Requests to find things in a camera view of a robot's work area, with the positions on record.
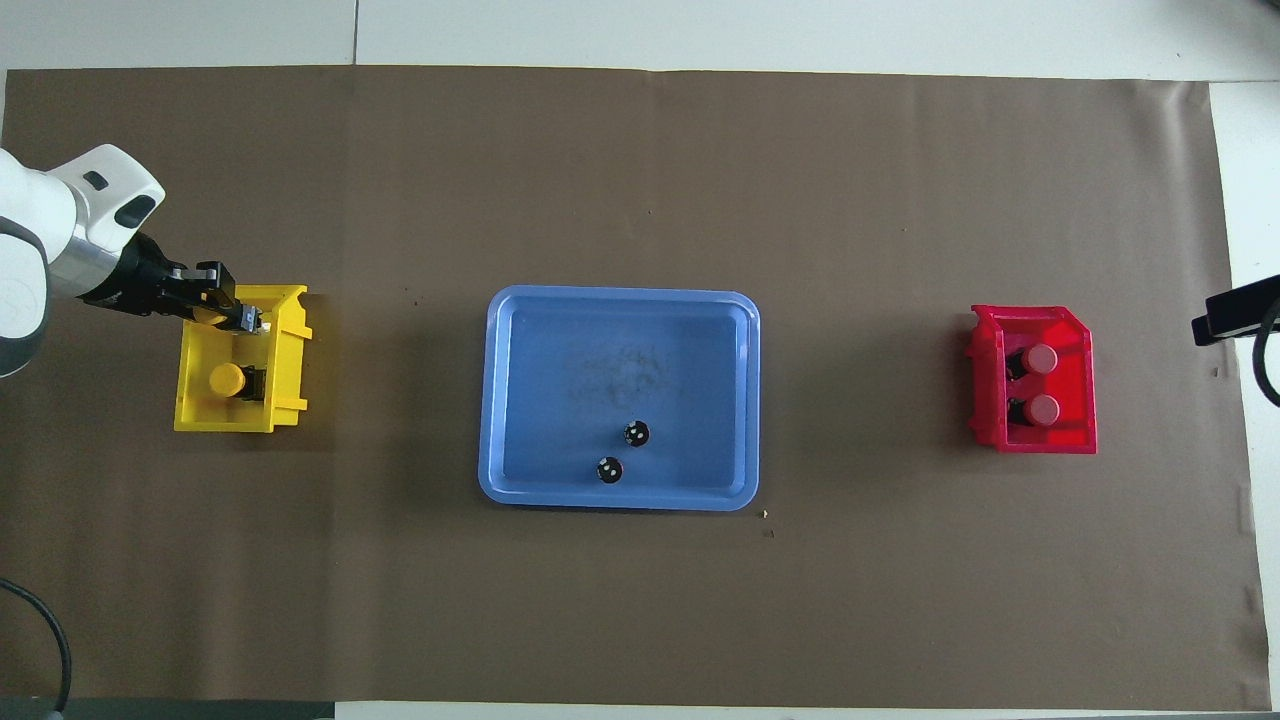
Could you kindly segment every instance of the yellow bin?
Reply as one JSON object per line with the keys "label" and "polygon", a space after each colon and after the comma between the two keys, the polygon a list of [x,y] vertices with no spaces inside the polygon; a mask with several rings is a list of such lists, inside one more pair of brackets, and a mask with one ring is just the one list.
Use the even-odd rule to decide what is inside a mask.
{"label": "yellow bin", "polygon": [[[206,433],[269,433],[297,425],[302,398],[302,345],[311,340],[298,296],[305,284],[241,284],[236,299],[262,311],[260,334],[232,334],[184,320],[173,429]],[[262,400],[227,397],[243,382],[236,366],[266,369]]]}

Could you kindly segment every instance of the white table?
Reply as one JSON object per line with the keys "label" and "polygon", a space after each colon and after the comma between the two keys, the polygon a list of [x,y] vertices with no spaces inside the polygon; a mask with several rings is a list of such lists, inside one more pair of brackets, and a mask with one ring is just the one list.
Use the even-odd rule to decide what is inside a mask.
{"label": "white table", "polygon": [[[499,0],[0,0],[0,70],[357,63],[1210,81],[1233,282],[1280,273],[1280,10],[1262,1],[556,0],[512,5]],[[3,102],[0,94],[0,113]],[[1275,601],[1280,597],[1280,446],[1263,442],[1280,437],[1280,410],[1254,387],[1248,347],[1238,343],[1258,561],[1265,602],[1271,601],[1266,602],[1268,634],[1280,638],[1280,602]],[[1280,360],[1271,366],[1274,377],[1280,377]],[[1280,688],[1275,656],[1271,685]],[[689,708],[660,707],[338,707],[339,717],[352,719],[426,711],[433,717],[690,716]],[[941,720],[1033,715],[928,712]],[[905,717],[906,711],[708,708],[698,715]]]}

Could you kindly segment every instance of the red cap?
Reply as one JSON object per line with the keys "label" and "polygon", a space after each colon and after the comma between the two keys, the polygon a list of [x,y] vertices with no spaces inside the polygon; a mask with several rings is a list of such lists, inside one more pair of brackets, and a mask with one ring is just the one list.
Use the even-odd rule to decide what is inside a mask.
{"label": "red cap", "polygon": [[1032,424],[1047,428],[1057,421],[1062,409],[1052,395],[1037,395],[1023,406],[1023,414]]}
{"label": "red cap", "polygon": [[1043,342],[1036,343],[1023,351],[1023,368],[1028,373],[1047,375],[1057,368],[1057,352]]}

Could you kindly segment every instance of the black round object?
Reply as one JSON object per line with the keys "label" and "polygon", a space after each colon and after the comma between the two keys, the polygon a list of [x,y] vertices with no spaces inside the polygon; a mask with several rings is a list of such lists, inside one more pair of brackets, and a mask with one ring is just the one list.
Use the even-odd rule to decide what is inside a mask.
{"label": "black round object", "polygon": [[649,442],[649,425],[644,420],[631,420],[622,429],[622,439],[627,441],[631,447],[640,447]]}
{"label": "black round object", "polygon": [[622,461],[617,457],[604,457],[595,465],[595,474],[607,483],[616,483],[622,479]]}

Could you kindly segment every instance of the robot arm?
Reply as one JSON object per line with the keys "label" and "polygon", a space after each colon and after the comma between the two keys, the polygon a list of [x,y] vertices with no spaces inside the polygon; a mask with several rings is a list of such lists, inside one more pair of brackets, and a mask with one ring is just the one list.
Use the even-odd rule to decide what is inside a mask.
{"label": "robot arm", "polygon": [[47,173],[0,150],[0,377],[38,350],[50,296],[261,331],[259,310],[236,300],[236,281],[221,263],[188,269],[137,232],[163,201],[151,173],[113,145]]}

